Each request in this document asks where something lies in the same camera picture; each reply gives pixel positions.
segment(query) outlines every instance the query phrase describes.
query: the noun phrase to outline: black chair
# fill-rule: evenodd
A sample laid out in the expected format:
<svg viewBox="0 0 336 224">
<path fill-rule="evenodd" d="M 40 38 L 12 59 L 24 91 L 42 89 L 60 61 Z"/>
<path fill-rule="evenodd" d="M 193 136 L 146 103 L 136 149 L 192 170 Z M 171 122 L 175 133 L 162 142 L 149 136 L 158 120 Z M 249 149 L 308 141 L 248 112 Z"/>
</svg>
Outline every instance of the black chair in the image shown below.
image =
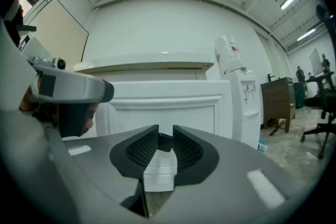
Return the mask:
<svg viewBox="0 0 336 224">
<path fill-rule="evenodd" d="M 322 149 L 318 155 L 318 159 L 323 158 L 324 148 L 327 143 L 329 133 L 336 134 L 336 124 L 331 123 L 336 118 L 336 91 L 331 80 L 332 74 L 334 74 L 334 72 L 329 72 L 322 76 L 307 80 L 307 82 L 317 82 L 319 87 L 319 93 L 312 98 L 307 98 L 304 104 L 314 109 L 322 109 L 322 119 L 325 119 L 326 113 L 329 113 L 328 123 L 319 123 L 316 129 L 304 132 L 301 137 L 301 142 L 304 142 L 305 135 L 307 134 L 327 133 L 323 142 Z M 322 83 L 324 79 L 328 81 L 330 89 L 324 89 Z"/>
</svg>

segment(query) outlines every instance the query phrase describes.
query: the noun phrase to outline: black stand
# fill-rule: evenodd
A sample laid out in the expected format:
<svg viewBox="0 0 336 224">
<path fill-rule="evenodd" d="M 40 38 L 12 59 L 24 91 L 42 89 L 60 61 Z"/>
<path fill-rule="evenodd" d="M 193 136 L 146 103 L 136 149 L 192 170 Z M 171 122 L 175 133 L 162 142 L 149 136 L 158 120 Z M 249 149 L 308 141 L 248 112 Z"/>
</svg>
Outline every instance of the black stand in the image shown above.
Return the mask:
<svg viewBox="0 0 336 224">
<path fill-rule="evenodd" d="M 322 149 L 321 149 L 321 151 L 320 151 L 320 153 L 318 155 L 318 159 L 323 159 L 324 148 L 325 148 L 325 145 L 327 144 L 329 133 L 336 134 L 336 124 L 332 124 L 331 123 L 333 119 L 334 119 L 334 117 L 330 113 L 329 117 L 328 117 L 328 123 L 318 123 L 316 129 L 304 132 L 303 135 L 302 135 L 302 137 L 301 137 L 301 142 L 304 142 L 306 134 L 327 133 L 325 135 L 325 139 L 324 139 L 324 142 L 323 142 Z"/>
</svg>

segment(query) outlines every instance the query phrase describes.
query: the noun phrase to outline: white wall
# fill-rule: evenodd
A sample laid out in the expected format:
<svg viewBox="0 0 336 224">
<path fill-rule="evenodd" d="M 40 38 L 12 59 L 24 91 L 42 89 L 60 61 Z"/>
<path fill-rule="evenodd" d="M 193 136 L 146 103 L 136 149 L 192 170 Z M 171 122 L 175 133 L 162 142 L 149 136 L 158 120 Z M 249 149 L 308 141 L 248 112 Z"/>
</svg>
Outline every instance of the white wall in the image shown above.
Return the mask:
<svg viewBox="0 0 336 224">
<path fill-rule="evenodd" d="M 64 8 L 84 27 L 89 19 L 92 8 L 87 0 L 59 0 Z"/>
<path fill-rule="evenodd" d="M 289 63 L 286 59 L 287 55 L 286 55 L 285 51 L 281 48 L 281 46 L 278 43 L 275 42 L 274 45 L 275 45 L 275 47 L 278 51 L 279 60 L 280 60 L 281 68 L 282 68 L 282 71 L 283 71 L 283 75 L 285 77 L 291 78 L 292 73 L 290 72 L 290 67 L 289 67 Z"/>
<path fill-rule="evenodd" d="M 311 43 L 289 54 L 288 58 L 291 66 L 291 72 L 294 74 L 293 77 L 294 82 L 298 81 L 295 75 L 298 66 L 300 66 L 300 68 L 304 71 L 306 79 L 308 79 L 308 72 L 311 72 L 311 74 L 314 75 L 313 67 L 309 57 L 315 49 L 317 50 L 321 61 L 322 61 L 322 54 L 325 54 L 326 58 L 330 61 L 330 70 L 334 72 L 336 71 L 335 56 L 334 56 L 335 54 L 332 42 L 329 34 L 325 33 L 324 35 L 315 39 Z M 335 74 L 332 77 L 333 81 L 335 81 L 336 78 Z"/>
<path fill-rule="evenodd" d="M 272 75 L 274 75 L 274 78 L 271 78 L 271 80 L 275 80 L 275 78 L 278 78 L 278 76 L 280 76 L 278 66 L 277 66 L 277 63 L 275 61 L 275 56 L 274 56 L 274 54 L 273 54 L 273 52 L 270 48 L 268 40 L 261 35 L 258 35 L 258 37 L 261 41 L 261 44 L 264 47 L 264 50 L 265 50 L 267 58 L 268 58 L 268 68 L 266 69 L 267 74 L 272 73 Z"/>
<path fill-rule="evenodd" d="M 251 22 L 193 0 L 127 0 L 100 8 L 90 24 L 83 61 L 148 52 L 194 52 L 213 57 L 219 35 L 232 35 L 244 65 L 267 82 L 269 60 Z M 217 80 L 218 65 L 207 72 Z"/>
</svg>

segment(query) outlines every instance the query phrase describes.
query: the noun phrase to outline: whiteboard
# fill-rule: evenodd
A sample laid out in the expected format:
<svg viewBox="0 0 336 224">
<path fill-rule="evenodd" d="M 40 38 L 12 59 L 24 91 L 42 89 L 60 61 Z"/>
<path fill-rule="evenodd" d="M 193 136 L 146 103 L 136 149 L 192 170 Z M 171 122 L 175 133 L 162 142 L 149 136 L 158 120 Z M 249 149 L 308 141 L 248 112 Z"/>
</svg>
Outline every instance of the whiteboard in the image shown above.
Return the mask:
<svg viewBox="0 0 336 224">
<path fill-rule="evenodd" d="M 316 49 L 313 51 L 313 53 L 310 55 L 309 58 L 311 65 L 313 66 L 314 76 L 318 75 L 319 73 L 322 73 L 323 72 L 322 62 Z"/>
<path fill-rule="evenodd" d="M 37 27 L 34 36 L 53 57 L 64 59 L 67 66 L 81 62 L 89 34 L 58 0 L 51 0 L 29 25 Z"/>
</svg>

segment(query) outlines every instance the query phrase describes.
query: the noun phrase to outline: person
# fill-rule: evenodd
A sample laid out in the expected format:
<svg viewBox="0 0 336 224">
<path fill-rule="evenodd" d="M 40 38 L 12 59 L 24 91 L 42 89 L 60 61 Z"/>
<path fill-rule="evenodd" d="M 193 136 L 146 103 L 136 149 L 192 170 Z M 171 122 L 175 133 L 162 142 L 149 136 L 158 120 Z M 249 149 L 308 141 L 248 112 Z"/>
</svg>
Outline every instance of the person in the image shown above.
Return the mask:
<svg viewBox="0 0 336 224">
<path fill-rule="evenodd" d="M 296 71 L 296 77 L 298 78 L 298 81 L 299 82 L 304 82 L 304 73 L 303 73 L 303 70 L 298 67 L 298 70 Z"/>
<path fill-rule="evenodd" d="M 323 68 L 323 73 L 327 74 L 330 72 L 330 62 L 329 60 L 325 57 L 325 54 L 322 54 L 322 68 Z"/>
</svg>

